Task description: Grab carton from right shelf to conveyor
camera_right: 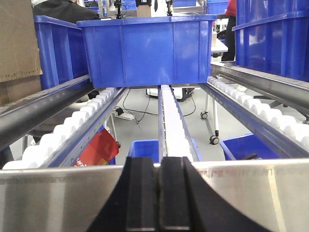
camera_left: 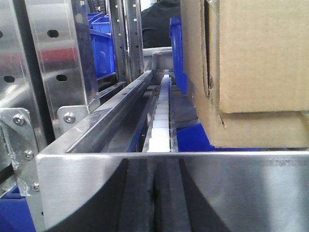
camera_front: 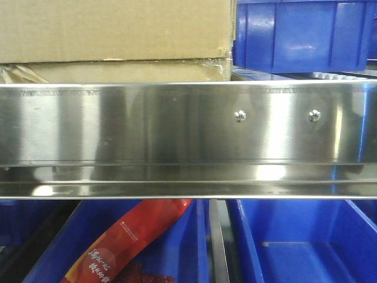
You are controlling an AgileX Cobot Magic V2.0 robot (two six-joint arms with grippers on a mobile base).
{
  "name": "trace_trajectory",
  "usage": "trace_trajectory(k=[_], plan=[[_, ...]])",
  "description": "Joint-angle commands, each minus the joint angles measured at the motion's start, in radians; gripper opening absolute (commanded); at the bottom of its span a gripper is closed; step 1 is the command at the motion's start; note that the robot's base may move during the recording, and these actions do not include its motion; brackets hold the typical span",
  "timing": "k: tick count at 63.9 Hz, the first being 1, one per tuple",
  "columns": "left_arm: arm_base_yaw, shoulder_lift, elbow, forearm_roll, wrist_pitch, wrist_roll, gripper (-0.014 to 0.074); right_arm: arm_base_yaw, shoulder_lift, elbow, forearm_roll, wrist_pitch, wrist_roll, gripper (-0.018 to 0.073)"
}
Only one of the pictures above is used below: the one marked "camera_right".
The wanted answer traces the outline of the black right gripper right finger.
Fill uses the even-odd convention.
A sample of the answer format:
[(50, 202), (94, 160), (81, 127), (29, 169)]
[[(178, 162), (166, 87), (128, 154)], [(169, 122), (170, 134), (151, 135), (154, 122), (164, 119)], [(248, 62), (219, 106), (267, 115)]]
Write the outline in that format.
[(224, 200), (188, 158), (161, 161), (159, 229), (162, 232), (266, 232)]

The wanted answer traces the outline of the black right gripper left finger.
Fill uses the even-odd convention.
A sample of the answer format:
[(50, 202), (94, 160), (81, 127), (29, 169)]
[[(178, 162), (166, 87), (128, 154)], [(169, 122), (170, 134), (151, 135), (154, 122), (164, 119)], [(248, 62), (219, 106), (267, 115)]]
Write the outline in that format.
[(88, 232), (156, 232), (156, 183), (149, 157), (126, 159), (108, 200)]

